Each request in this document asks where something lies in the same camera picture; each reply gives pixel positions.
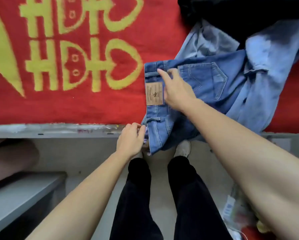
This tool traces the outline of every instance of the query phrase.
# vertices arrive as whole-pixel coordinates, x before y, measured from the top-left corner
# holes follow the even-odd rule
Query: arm
[[[164,71],[166,102],[196,126],[263,220],[282,239],[299,240],[299,159],[196,99]]]
[[[113,188],[127,162],[143,145],[145,126],[122,131],[116,152],[74,189],[28,236],[27,240],[91,239]]]

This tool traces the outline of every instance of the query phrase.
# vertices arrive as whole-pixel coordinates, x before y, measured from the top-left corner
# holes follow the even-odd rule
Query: forearm
[[[299,159],[198,99],[183,113],[265,220],[280,233],[287,230],[288,218],[299,216]]]
[[[112,154],[42,221],[27,240],[90,239],[127,162],[127,157]]]

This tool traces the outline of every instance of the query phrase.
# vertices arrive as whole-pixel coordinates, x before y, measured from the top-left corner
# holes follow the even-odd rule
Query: jeans label
[[[146,105],[163,104],[163,83],[151,82],[145,83]]]

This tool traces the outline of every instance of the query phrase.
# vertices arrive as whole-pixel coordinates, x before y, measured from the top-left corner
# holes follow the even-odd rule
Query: red blanket
[[[141,122],[144,63],[188,31],[176,0],[0,0],[0,125]],[[270,131],[299,132],[292,74]]]

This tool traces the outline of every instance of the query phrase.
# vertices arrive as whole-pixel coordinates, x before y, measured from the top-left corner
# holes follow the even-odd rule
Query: blue denim jeans
[[[243,74],[245,58],[246,52],[239,50],[215,56],[146,63],[145,83],[163,82],[158,68],[164,71],[177,68],[197,98],[226,114],[246,81]],[[148,105],[142,124],[147,125],[146,136],[151,154],[199,135],[195,126],[182,113],[165,103]]]

